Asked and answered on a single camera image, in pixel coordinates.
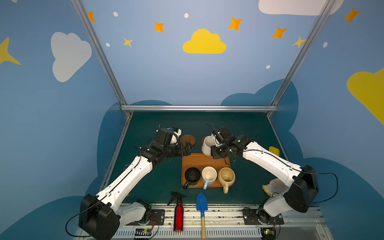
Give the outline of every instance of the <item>black mug handle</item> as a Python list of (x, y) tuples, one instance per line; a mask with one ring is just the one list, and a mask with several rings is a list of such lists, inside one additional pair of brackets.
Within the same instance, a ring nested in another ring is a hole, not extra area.
[(189, 185), (190, 185), (189, 182), (186, 181), (185, 184), (184, 184), (184, 186), (183, 186), (183, 189), (184, 189), (184, 190), (187, 189), (187, 188), (189, 187)]

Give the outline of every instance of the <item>robotic arm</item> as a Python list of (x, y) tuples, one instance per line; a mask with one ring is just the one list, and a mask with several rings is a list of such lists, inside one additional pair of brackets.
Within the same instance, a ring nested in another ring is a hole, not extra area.
[(165, 157), (190, 155), (194, 146), (179, 140), (181, 129), (162, 128), (156, 138), (140, 149), (129, 167), (96, 196), (88, 194), (81, 201), (79, 227), (97, 240), (109, 240), (121, 226), (134, 221), (148, 221), (151, 206), (141, 200), (119, 208), (134, 186)]
[(257, 210), (261, 224), (269, 224), (273, 222), (273, 217), (292, 209), (306, 212), (319, 192), (316, 174), (310, 174), (315, 173), (315, 170), (309, 165), (301, 167), (284, 160), (245, 135), (235, 137), (226, 127), (215, 129), (208, 137), (216, 143), (211, 146), (211, 156), (214, 159), (242, 156), (269, 171), (289, 187), (285, 192), (266, 199), (261, 204)]

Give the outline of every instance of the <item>star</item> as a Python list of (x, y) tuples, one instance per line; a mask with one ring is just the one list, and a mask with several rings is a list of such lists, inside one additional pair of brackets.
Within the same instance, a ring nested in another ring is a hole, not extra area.
[(156, 26), (155, 31), (161, 31), (163, 33), (164, 32), (163, 31), (163, 25), (164, 25), (164, 23), (155, 22), (155, 26)]
[(18, 65), (21, 65), (15, 58), (13, 58), (9, 53), (8, 53), (8, 43), (9, 43), (9, 38), (6, 38), (1, 44), (0, 44), (0, 64), (5, 61), (10, 61), (13, 63), (16, 63)]
[(292, 46), (293, 46), (293, 45), (297, 45), (297, 46), (299, 46), (299, 48), (300, 48), (300, 46), (301, 46), (301, 44), (302, 44), (303, 42), (305, 42), (305, 39), (304, 39), (304, 40), (301, 40), (301, 37), (299, 36), (299, 40), (298, 40), (296, 43), (292, 44)]
[(131, 46), (131, 42), (132, 42), (133, 40), (128, 41), (128, 40), (126, 40), (125, 38), (124, 38), (124, 40), (125, 40), (125, 43), (124, 43), (123, 45), (129, 45), (129, 46), (132, 48), (132, 46)]
[(88, 13), (89, 20), (96, 22), (95, 19), (93, 18), (93, 12)]
[(228, 30), (236, 29), (238, 31), (239, 30), (239, 24), (241, 21), (243, 21), (243, 20), (242, 19), (236, 20), (236, 19), (232, 18), (232, 23), (229, 26)]
[(354, 8), (352, 8), (351, 12), (344, 18), (344, 20), (348, 20), (349, 23), (351, 23), (353, 18), (356, 17), (356, 15), (359, 13), (360, 12), (357, 12)]
[(283, 33), (287, 30), (288, 28), (286, 29), (280, 29), (280, 28), (276, 28), (276, 33), (271, 37), (271, 38), (280, 38), (283, 36)]

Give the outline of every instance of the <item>black spray nozzle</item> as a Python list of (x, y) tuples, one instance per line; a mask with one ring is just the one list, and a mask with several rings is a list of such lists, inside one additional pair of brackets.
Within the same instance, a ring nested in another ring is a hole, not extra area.
[(186, 196), (182, 195), (179, 192), (170, 192), (170, 194), (171, 194), (171, 198), (170, 198), (167, 206), (169, 206), (175, 199), (177, 199), (177, 204), (183, 204), (182, 199)]

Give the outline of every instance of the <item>black mug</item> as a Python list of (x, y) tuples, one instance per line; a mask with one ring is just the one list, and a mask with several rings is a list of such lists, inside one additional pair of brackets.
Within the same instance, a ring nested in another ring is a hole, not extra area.
[(187, 180), (183, 186), (183, 189), (187, 189), (189, 186), (196, 186), (201, 178), (201, 172), (196, 167), (190, 167), (185, 171), (185, 179)]

